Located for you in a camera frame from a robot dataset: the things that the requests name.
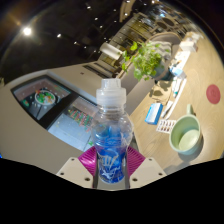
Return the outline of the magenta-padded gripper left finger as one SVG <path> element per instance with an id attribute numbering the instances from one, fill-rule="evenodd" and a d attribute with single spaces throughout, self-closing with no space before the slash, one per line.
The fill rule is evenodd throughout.
<path id="1" fill-rule="evenodd" d="M 70 157 L 57 176 L 84 188 L 92 188 L 97 171 L 97 153 L 94 147 L 89 148 L 78 158 Z"/>

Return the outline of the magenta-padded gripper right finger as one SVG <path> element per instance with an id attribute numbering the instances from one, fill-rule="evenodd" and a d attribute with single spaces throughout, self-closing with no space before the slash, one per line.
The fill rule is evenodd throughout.
<path id="1" fill-rule="evenodd" d="M 154 158 L 146 158 L 132 147 L 127 149 L 126 163 L 131 189 L 143 187 L 166 176 Z"/>

